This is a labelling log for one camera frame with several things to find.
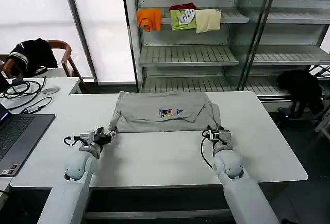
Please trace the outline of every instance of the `white desk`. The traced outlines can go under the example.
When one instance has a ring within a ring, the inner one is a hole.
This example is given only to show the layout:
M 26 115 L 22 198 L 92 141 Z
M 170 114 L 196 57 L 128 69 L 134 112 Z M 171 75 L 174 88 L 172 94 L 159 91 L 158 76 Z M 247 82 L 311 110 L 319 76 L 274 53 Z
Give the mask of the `white desk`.
M 40 84 L 42 84 L 43 82 L 43 78 L 33 78 L 31 79 L 33 81 L 37 81 Z M 33 100 L 31 104 L 37 102 L 38 100 L 46 97 L 46 96 L 51 96 L 53 99 L 53 102 L 45 107 L 44 109 L 42 109 L 40 111 L 40 113 L 56 113 L 55 110 L 57 110 L 58 108 L 60 108 L 60 106 L 62 105 L 63 101 L 65 101 L 65 99 L 69 96 L 69 94 L 74 94 L 75 92 L 79 92 L 79 78 L 77 77 L 70 77 L 70 78 L 47 78 L 46 80 L 46 85 L 45 88 L 48 88 L 52 85 L 57 85 L 60 87 L 60 91 L 58 91 L 55 94 L 52 95 L 45 95 L 45 94 L 39 94 L 39 96 Z M 20 98 L 19 100 L 6 100 L 6 99 L 1 99 L 0 103 L 2 105 L 4 105 L 6 108 L 10 108 L 10 107 L 14 107 L 14 106 L 18 106 L 24 102 L 26 102 L 27 100 L 29 100 L 31 98 L 31 96 L 25 96 L 24 98 Z M 12 113 L 19 113 L 24 107 L 12 110 Z M 0 189 L 5 191 L 9 184 L 10 181 L 12 180 L 12 178 L 6 178 L 6 177 L 0 177 Z M 1 200 L 2 200 L 2 193 L 0 193 L 0 206 L 1 206 Z
M 257 182 L 306 180 L 306 171 L 252 92 L 207 93 L 220 108 L 222 125 L 232 132 L 234 150 Z M 78 149 L 63 138 L 108 127 L 117 94 L 69 95 L 44 113 L 56 113 L 12 187 L 53 187 L 64 163 Z M 200 155 L 201 133 L 122 133 L 105 146 L 91 187 L 140 187 L 219 184 Z M 211 161 L 211 143 L 204 153 Z

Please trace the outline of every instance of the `orange cloth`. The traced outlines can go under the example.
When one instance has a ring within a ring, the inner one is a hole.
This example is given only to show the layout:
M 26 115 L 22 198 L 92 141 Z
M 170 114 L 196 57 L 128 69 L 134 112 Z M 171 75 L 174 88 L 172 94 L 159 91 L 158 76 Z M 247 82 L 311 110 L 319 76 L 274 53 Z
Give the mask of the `orange cloth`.
M 160 9 L 143 9 L 136 11 L 138 26 L 144 31 L 160 31 Z

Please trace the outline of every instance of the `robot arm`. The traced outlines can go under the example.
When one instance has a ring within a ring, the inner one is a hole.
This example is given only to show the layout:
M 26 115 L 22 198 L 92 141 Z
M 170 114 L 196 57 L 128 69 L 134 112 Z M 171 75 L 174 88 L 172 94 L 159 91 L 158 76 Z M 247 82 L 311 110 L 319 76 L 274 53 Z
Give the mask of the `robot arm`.
M 61 183 L 52 188 L 38 224 L 79 224 L 89 197 L 89 183 L 97 168 L 103 145 L 110 143 L 116 131 L 103 134 L 103 128 L 75 137 L 82 146 L 65 164 Z
M 230 132 L 208 131 L 213 142 L 213 169 L 223 185 L 228 206 L 237 224 L 279 224 L 257 182 L 250 178 L 241 157 L 232 150 Z

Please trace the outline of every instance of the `laptop keyboard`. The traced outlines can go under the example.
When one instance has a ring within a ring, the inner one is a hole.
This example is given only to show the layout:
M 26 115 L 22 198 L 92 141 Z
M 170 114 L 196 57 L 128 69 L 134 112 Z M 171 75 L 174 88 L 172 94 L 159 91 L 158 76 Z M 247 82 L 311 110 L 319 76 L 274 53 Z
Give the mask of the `laptop keyboard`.
M 13 117 L 0 130 L 0 160 L 17 141 L 23 131 L 32 122 L 33 117 Z

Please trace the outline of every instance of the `laptop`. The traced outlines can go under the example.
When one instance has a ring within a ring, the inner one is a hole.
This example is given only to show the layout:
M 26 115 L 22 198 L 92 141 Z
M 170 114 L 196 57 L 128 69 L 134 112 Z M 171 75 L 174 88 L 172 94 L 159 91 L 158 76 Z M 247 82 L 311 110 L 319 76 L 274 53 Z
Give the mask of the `laptop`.
M 0 104 L 0 177 L 17 174 L 54 118 L 53 114 L 11 114 Z

